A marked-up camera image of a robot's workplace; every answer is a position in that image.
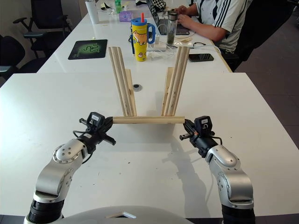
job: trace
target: black phone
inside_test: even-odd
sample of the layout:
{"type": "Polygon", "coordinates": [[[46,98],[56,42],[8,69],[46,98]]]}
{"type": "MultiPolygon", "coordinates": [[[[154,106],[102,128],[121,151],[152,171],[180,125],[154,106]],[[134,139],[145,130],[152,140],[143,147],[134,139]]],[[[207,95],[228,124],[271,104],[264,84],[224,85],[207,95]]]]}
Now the black phone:
{"type": "Polygon", "coordinates": [[[214,58],[210,54],[189,54],[189,60],[191,62],[209,62],[213,61],[214,58]]]}

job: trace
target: white bottle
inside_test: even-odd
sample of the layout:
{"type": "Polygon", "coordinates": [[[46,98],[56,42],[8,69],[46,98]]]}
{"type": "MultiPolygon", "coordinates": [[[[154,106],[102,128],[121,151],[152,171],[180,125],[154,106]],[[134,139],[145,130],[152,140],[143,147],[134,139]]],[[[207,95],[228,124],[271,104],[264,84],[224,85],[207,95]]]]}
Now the white bottle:
{"type": "Polygon", "coordinates": [[[97,10],[95,0],[85,0],[85,4],[87,7],[90,20],[92,21],[93,24],[98,24],[99,15],[98,15],[98,10],[97,10]]]}

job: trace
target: wooden dowel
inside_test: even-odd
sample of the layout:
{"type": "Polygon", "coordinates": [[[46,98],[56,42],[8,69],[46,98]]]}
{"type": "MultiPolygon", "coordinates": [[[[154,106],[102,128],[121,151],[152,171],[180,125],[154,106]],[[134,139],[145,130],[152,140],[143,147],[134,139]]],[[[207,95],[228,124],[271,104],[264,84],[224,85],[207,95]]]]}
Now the wooden dowel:
{"type": "Polygon", "coordinates": [[[123,80],[122,72],[121,72],[121,65],[119,61],[118,51],[116,47],[112,47],[112,56],[114,61],[114,66],[116,70],[117,80],[121,90],[121,97],[124,105],[124,109],[126,112],[126,116],[130,116],[129,104],[128,104],[128,96],[125,88],[125,81],[123,80]]]}
{"type": "Polygon", "coordinates": [[[181,47],[181,52],[180,52],[179,59],[178,59],[179,60],[178,69],[177,69],[177,73],[175,74],[174,85],[173,85],[172,92],[171,92],[170,104],[169,104],[168,110],[166,111],[167,116],[172,116],[172,114],[173,114],[173,109],[174,109],[174,105],[176,102],[176,98],[178,97],[179,82],[183,75],[183,67],[185,64],[185,55],[187,53],[187,50],[188,50],[188,47],[181,47]]]}
{"type": "Polygon", "coordinates": [[[122,100],[122,95],[121,95],[121,89],[120,89],[120,85],[119,85],[119,80],[118,80],[117,75],[116,75],[116,69],[115,69],[115,64],[114,64],[114,60],[113,60],[113,55],[112,55],[111,47],[108,48],[108,51],[109,51],[109,55],[110,55],[111,65],[112,65],[112,68],[113,68],[114,78],[115,78],[115,81],[116,81],[118,95],[119,95],[120,102],[121,102],[121,109],[122,109],[123,115],[125,116],[126,115],[126,111],[125,111],[125,108],[124,108],[124,105],[123,105],[124,102],[122,100]]]}
{"type": "Polygon", "coordinates": [[[161,116],[164,115],[164,111],[165,111],[165,105],[166,105],[166,99],[168,96],[168,89],[169,89],[169,85],[170,85],[170,81],[171,81],[171,76],[172,76],[172,72],[173,72],[173,67],[168,67],[167,68],[167,72],[166,72],[166,79],[165,79],[165,92],[164,92],[164,97],[163,97],[163,102],[162,102],[162,113],[161,116]]]}
{"type": "Polygon", "coordinates": [[[172,89],[173,89],[175,74],[177,73],[177,69],[178,69],[178,62],[179,62],[179,56],[181,54],[181,50],[182,50],[182,48],[178,47],[176,63],[175,63],[175,66],[174,66],[174,69],[173,69],[173,72],[172,72],[172,75],[171,75],[171,81],[170,81],[170,85],[169,85],[169,88],[168,88],[168,95],[167,95],[166,104],[165,104],[164,116],[167,115],[167,111],[168,111],[168,108],[170,106],[171,93],[172,93],[172,89]]]}
{"type": "Polygon", "coordinates": [[[114,124],[183,124],[184,117],[113,117],[114,124]]]}
{"type": "Polygon", "coordinates": [[[128,81],[128,88],[129,88],[129,93],[130,93],[130,101],[132,105],[132,116],[137,116],[136,112],[136,105],[135,105],[135,96],[134,96],[134,91],[133,91],[133,84],[132,84],[132,76],[131,76],[131,70],[126,69],[126,76],[127,76],[127,81],[128,81]]]}
{"type": "Polygon", "coordinates": [[[184,58],[184,66],[183,66],[183,69],[182,69],[182,75],[181,75],[181,79],[180,79],[179,85],[178,85],[177,96],[176,96],[175,104],[174,104],[172,114],[171,114],[172,116],[174,116],[176,114],[176,110],[177,110],[177,106],[178,106],[178,99],[179,99],[179,95],[180,95],[181,89],[182,89],[182,84],[183,84],[183,80],[184,80],[184,76],[185,76],[185,71],[186,71],[186,66],[187,66],[187,62],[188,62],[189,52],[190,52],[190,48],[187,48],[187,52],[185,53],[185,58],[184,58]]]}
{"type": "Polygon", "coordinates": [[[123,79],[124,85],[125,85],[126,97],[127,97],[128,107],[129,107],[129,116],[133,116],[134,113],[133,113],[133,109],[132,109],[130,92],[129,92],[129,88],[128,88],[128,80],[127,80],[125,65],[123,62],[123,57],[122,57],[120,47],[117,47],[117,53],[118,53],[119,62],[120,62],[120,66],[121,66],[121,75],[122,75],[122,79],[123,79]]]}

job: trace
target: white shirt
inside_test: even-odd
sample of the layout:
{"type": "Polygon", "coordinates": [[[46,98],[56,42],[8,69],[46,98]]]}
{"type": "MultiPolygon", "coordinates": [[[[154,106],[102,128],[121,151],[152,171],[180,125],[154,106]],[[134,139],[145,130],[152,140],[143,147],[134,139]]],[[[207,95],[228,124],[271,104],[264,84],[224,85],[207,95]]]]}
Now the white shirt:
{"type": "Polygon", "coordinates": [[[227,30],[227,35],[215,45],[233,53],[244,24],[247,0],[197,0],[196,6],[203,24],[227,30]]]}

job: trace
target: wooden leg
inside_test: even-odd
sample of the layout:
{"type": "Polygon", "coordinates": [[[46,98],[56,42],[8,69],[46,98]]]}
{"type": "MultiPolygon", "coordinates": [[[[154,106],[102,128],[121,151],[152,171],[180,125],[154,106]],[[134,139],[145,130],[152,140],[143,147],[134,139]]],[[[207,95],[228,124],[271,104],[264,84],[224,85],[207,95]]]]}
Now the wooden leg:
{"type": "Polygon", "coordinates": [[[125,72],[125,70],[122,69],[123,65],[123,59],[122,56],[119,54],[120,48],[118,47],[109,47],[109,54],[110,59],[114,71],[115,80],[117,82],[117,88],[119,90],[121,105],[123,109],[124,116],[132,116],[131,108],[130,108],[130,96],[128,90],[128,83],[127,79],[124,79],[126,77],[126,74],[123,74],[122,71],[125,72]]]}
{"type": "Polygon", "coordinates": [[[181,50],[182,50],[182,48],[179,47],[178,52],[177,52],[176,63],[175,63],[175,66],[174,66],[174,69],[173,69],[173,72],[172,72],[172,75],[171,75],[171,81],[170,81],[170,85],[169,85],[169,88],[168,88],[168,93],[169,94],[167,95],[167,99],[166,99],[166,104],[165,104],[165,109],[164,109],[164,116],[167,115],[167,111],[168,111],[168,108],[169,108],[171,93],[172,93],[172,89],[173,89],[175,74],[177,73],[177,69],[178,69],[178,62],[179,62],[179,56],[181,54],[181,50]]]}
{"type": "Polygon", "coordinates": [[[184,76],[185,76],[185,71],[186,71],[186,66],[187,66],[187,62],[188,62],[189,52],[190,52],[190,48],[187,48],[187,51],[185,52],[185,55],[184,55],[184,57],[185,57],[184,58],[184,66],[183,66],[183,69],[182,69],[181,79],[180,79],[179,84],[178,84],[176,99],[175,99],[175,103],[174,103],[172,114],[171,114],[172,116],[174,116],[176,114],[176,110],[177,110],[177,106],[178,106],[178,99],[179,99],[179,95],[180,95],[181,89],[182,89],[182,84],[183,84],[183,79],[184,79],[184,76]]]}
{"type": "Polygon", "coordinates": [[[120,85],[119,85],[119,80],[117,78],[118,76],[116,74],[116,68],[115,68],[115,64],[114,64],[114,60],[113,60],[112,48],[108,47],[108,51],[109,51],[110,60],[111,60],[112,68],[113,68],[114,78],[115,78],[115,81],[116,81],[118,95],[120,97],[122,112],[123,112],[123,115],[126,116],[127,113],[126,113],[126,110],[125,110],[125,107],[124,107],[124,101],[123,101],[122,95],[121,95],[121,89],[120,89],[120,85]]]}
{"type": "Polygon", "coordinates": [[[165,111],[165,105],[166,105],[166,99],[167,96],[169,94],[169,85],[170,85],[170,81],[171,81],[171,76],[173,73],[173,67],[168,67],[167,68],[167,72],[166,72],[166,79],[165,79],[165,93],[164,93],[164,98],[163,98],[163,102],[162,102],[162,116],[164,115],[164,111],[165,111]]]}
{"type": "Polygon", "coordinates": [[[176,104],[179,98],[179,93],[181,90],[181,84],[183,82],[186,64],[188,60],[190,48],[189,47],[179,47],[178,55],[176,59],[176,68],[174,68],[171,76],[171,84],[168,91],[168,96],[166,100],[166,106],[164,110],[164,116],[174,116],[176,110],[176,104]]]}
{"type": "Polygon", "coordinates": [[[120,64],[121,64],[121,74],[122,74],[122,79],[124,80],[124,86],[125,86],[125,91],[126,91],[126,96],[127,96],[127,101],[128,101],[129,116],[133,116],[131,99],[130,99],[130,92],[129,92],[129,87],[128,87],[128,80],[127,80],[125,65],[124,65],[124,62],[123,62],[120,47],[117,47],[117,52],[118,52],[118,56],[119,56],[119,60],[120,60],[120,64]]]}
{"type": "Polygon", "coordinates": [[[127,77],[128,88],[129,88],[129,93],[130,93],[130,101],[131,101],[131,106],[132,106],[131,111],[133,112],[132,116],[137,116],[136,105],[135,105],[135,96],[134,96],[134,91],[133,91],[132,76],[131,76],[130,69],[126,69],[126,77],[127,77]]]}

